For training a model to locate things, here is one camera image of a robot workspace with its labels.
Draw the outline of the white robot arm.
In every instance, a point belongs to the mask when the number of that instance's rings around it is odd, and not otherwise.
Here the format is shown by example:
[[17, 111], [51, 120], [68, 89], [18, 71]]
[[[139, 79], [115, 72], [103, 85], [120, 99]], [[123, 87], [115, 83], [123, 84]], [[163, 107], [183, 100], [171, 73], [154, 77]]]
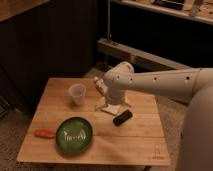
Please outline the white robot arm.
[[213, 171], [213, 68], [136, 73], [124, 61], [94, 80], [100, 107], [117, 113], [127, 90], [163, 96], [187, 106], [176, 171]]

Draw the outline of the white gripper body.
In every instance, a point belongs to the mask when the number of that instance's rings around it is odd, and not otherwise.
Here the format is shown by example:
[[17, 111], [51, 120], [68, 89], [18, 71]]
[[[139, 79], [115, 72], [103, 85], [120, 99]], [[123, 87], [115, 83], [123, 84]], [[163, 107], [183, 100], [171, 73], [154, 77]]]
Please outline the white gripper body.
[[106, 101], [111, 105], [122, 104], [125, 100], [125, 92], [123, 90], [109, 89], [106, 93]]

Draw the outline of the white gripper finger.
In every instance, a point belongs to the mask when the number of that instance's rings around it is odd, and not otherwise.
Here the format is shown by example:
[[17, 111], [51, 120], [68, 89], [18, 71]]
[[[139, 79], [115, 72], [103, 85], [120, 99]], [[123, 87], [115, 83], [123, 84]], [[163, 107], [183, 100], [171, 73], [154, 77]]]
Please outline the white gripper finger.
[[108, 107], [107, 103], [105, 103], [105, 102], [100, 102], [100, 103], [97, 103], [97, 104], [95, 105], [95, 110], [96, 110], [96, 111], [97, 111], [97, 110], [101, 110], [101, 109], [106, 108], [106, 107]]
[[123, 106], [128, 106], [128, 107], [131, 107], [131, 104], [130, 104], [130, 101], [128, 98], [125, 98], [122, 102], [122, 105]]

